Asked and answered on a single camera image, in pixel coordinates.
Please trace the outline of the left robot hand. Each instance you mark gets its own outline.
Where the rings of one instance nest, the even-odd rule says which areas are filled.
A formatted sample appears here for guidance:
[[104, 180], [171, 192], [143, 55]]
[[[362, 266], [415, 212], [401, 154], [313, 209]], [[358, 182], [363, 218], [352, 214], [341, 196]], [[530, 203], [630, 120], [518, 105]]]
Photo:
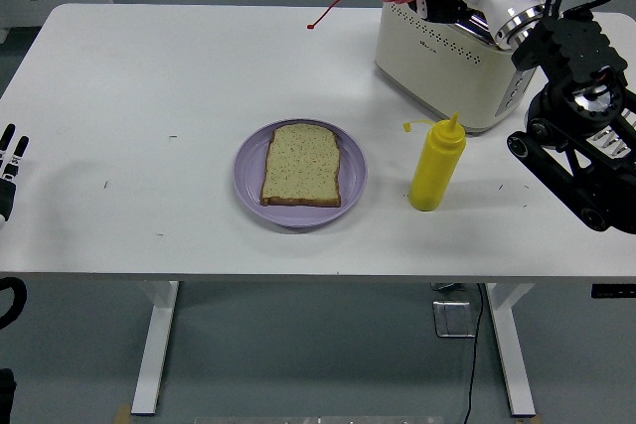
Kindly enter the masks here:
[[9, 123], [1, 135], [1, 225], [4, 225], [11, 216], [17, 190], [15, 179], [29, 145], [29, 137], [21, 136], [13, 152], [9, 153], [15, 131], [16, 125]]

